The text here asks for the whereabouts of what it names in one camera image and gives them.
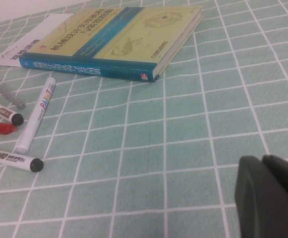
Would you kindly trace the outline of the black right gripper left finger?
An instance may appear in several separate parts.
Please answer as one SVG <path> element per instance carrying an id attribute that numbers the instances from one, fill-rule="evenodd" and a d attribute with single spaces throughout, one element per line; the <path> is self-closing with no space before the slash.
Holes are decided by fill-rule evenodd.
<path id="1" fill-rule="evenodd" d="M 242 238 L 279 238 L 280 184 L 254 156 L 239 160 L 234 199 Z"/>

